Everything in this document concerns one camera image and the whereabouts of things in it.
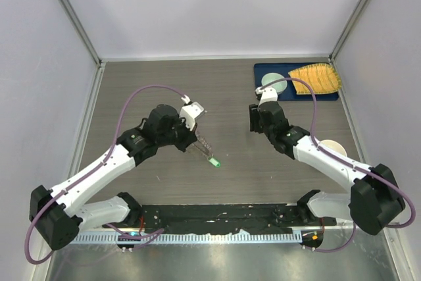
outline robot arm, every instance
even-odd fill
[[[261,94],[261,98],[259,105],[249,106],[250,131],[264,133],[276,151],[314,167],[347,191],[332,194],[312,190],[297,202],[302,207],[302,217],[353,220],[368,234],[376,235],[403,211],[405,202],[400,195],[378,180],[355,170],[355,167],[371,170],[397,185],[390,169],[384,165],[373,168],[324,147],[324,150],[353,167],[335,160],[318,149],[310,132],[289,124],[277,102],[275,89],[258,88],[256,93]]]
[[[116,145],[101,157],[61,184],[46,190],[43,186],[31,194],[30,220],[52,198],[75,183],[95,167],[101,165],[112,149],[106,163],[91,176],[60,196],[36,223],[38,232],[52,250],[69,244],[81,230],[98,227],[110,222],[135,225],[141,216],[141,206],[128,193],[120,193],[110,200],[85,205],[99,190],[115,178],[154,156],[158,148],[174,145],[180,151],[197,141],[196,120],[205,114],[200,104],[184,97],[185,105],[180,114],[169,105],[158,105],[139,126],[126,130]]]

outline purple cable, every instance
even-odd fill
[[[117,227],[115,227],[112,224],[107,224],[107,226],[109,228],[112,228],[116,232],[120,233],[121,236],[123,236],[125,238],[128,238],[128,239],[131,239],[131,240],[144,240],[145,238],[149,238],[149,237],[154,236],[154,235],[157,235],[157,234],[160,234],[161,235],[164,232],[164,228],[159,228],[158,230],[155,230],[153,233],[150,233],[150,234],[146,234],[146,235],[142,235],[142,236],[132,236],[130,234],[127,234],[127,233],[119,230]]]
[[[50,201],[47,202],[47,204],[44,205],[44,207],[37,213],[37,215],[34,217],[34,219],[32,220],[31,224],[29,225],[28,231],[26,232],[26,236],[25,236],[25,242],[24,242],[24,252],[25,252],[25,257],[26,260],[33,264],[33,265],[39,265],[42,264],[44,262],[46,262],[53,254],[53,251],[51,251],[45,258],[40,259],[40,260],[35,260],[31,257],[30,254],[30,249],[29,249],[29,244],[30,244],[30,238],[31,238],[31,234],[32,231],[35,228],[35,225],[37,224],[38,220],[41,218],[41,216],[44,214],[44,212],[54,203],[56,202],[56,200],[58,200],[60,197],[62,197],[64,194],[66,194],[66,192],[68,192],[69,190],[71,190],[72,188],[74,188],[75,186],[77,186],[80,182],[84,181],[86,178],[88,178],[89,176],[91,176],[92,174],[94,174],[96,171],[98,171],[111,157],[112,155],[112,151],[114,151],[114,148],[116,146],[116,141],[117,141],[117,137],[118,134],[120,132],[120,127],[123,121],[123,117],[124,114],[126,112],[127,106],[129,105],[130,101],[141,91],[149,89],[149,88],[163,88],[163,89],[168,89],[171,90],[175,93],[177,93],[178,95],[180,95],[181,97],[185,97],[186,94],[183,93],[182,91],[176,89],[176,88],[172,88],[166,85],[148,85],[148,86],[143,86],[138,88],[137,90],[135,90],[135,92],[133,92],[129,98],[126,100],[123,109],[120,113],[120,117],[118,118],[118,122],[117,122],[117,127],[116,127],[116,132],[114,133],[114,137],[112,139],[112,144],[110,147],[110,150],[107,153],[107,156],[105,156],[104,160],[99,163],[95,168],[93,168],[91,171],[89,171],[87,174],[85,174],[83,177],[79,178],[77,181],[73,182],[72,184],[70,184],[68,187],[66,187],[65,190],[59,192],[55,197],[53,197]]]
[[[143,236],[140,236],[142,239],[144,239],[144,238],[149,238],[149,237],[151,237],[151,236],[153,236],[150,240],[148,240],[147,242],[145,242],[145,243],[141,243],[141,244],[139,244],[139,245],[136,245],[136,246],[134,246],[133,247],[133,249],[141,249],[141,248],[144,248],[144,247],[146,247],[146,246],[148,246],[151,242],[153,242],[154,240],[156,240],[162,233],[164,232],[164,230],[162,229],[162,228],[160,228],[159,230],[157,230],[156,232],[153,232],[153,233],[150,233],[150,234],[148,234],[148,235],[143,235]],[[136,238],[135,236],[131,236],[131,235],[128,235],[131,239],[133,239],[133,240],[140,240],[141,238]],[[111,255],[114,255],[115,253],[119,253],[120,251],[119,250],[116,250],[116,251],[110,251],[109,253],[107,253],[105,256],[102,256],[101,258],[99,258],[98,260],[95,260],[94,262],[92,262],[92,263],[74,263],[74,262],[72,262],[71,260],[69,260],[69,258],[68,258],[68,256],[66,257],[66,258],[64,258],[64,260],[66,261],[66,262],[68,262],[68,263],[70,263],[72,266],[75,266],[75,267],[92,267],[92,266],[95,266],[95,265],[97,265],[98,263],[100,263],[102,260],[104,260],[104,259],[106,259],[106,258],[108,258],[108,257],[110,257]]]
[[[401,189],[399,189],[397,186],[395,186],[391,182],[388,182],[387,180],[385,180],[382,177],[378,176],[377,174],[374,174],[373,172],[371,172],[369,170],[365,170],[365,169],[363,169],[361,167],[353,166],[353,164],[348,163],[347,161],[343,160],[341,157],[338,157],[335,154],[333,154],[333,153],[329,152],[328,150],[324,149],[323,146],[319,146],[319,143],[317,142],[316,137],[314,136],[314,130],[315,130],[315,127],[316,127],[316,117],[317,117],[317,100],[316,100],[316,95],[314,94],[313,89],[310,87],[310,85],[308,83],[306,83],[304,80],[301,80],[301,79],[298,79],[298,78],[282,78],[282,79],[274,80],[273,82],[270,82],[269,84],[262,86],[262,89],[267,88],[268,86],[271,86],[273,84],[276,84],[277,82],[283,82],[283,81],[286,81],[286,80],[287,81],[295,81],[295,82],[302,83],[304,86],[307,87],[307,89],[311,93],[311,97],[313,99],[313,118],[311,120],[311,126],[310,126],[310,137],[311,137],[311,140],[312,140],[314,146],[316,146],[317,150],[320,150],[321,152],[323,152],[327,156],[335,159],[336,161],[339,161],[343,165],[345,165],[347,167],[351,167],[351,168],[353,168],[353,169],[355,169],[355,170],[357,170],[359,172],[363,172],[363,173],[369,175],[370,177],[372,177],[372,178],[380,181],[381,183],[387,185],[389,188],[395,190],[408,203],[408,206],[410,208],[410,217],[403,224],[386,225],[386,227],[388,227],[388,228],[404,228],[404,227],[407,227],[407,226],[411,225],[414,222],[415,216],[416,216],[415,205],[411,201],[411,199],[409,198],[409,196],[404,191],[402,191]],[[355,235],[354,233],[355,233],[355,231],[351,235],[349,241],[347,243],[345,243],[344,246],[341,246],[341,247],[335,248],[335,249],[325,250],[325,251],[322,251],[322,249],[321,249],[319,252],[329,253],[329,252],[334,252],[334,251],[343,249],[344,247],[346,247],[346,245],[349,245],[350,244],[351,240],[354,238],[354,235]]]
[[[355,225],[355,223],[353,223],[353,232],[351,233],[351,236],[349,236],[349,239],[347,240],[346,243],[344,243],[342,246],[340,246],[338,248],[333,248],[333,249],[315,249],[315,250],[312,250],[312,247],[309,247],[309,246],[305,246],[305,247],[308,250],[314,251],[316,253],[334,253],[336,251],[342,250],[345,247],[347,247],[353,241],[356,232],[357,232],[357,225]]]

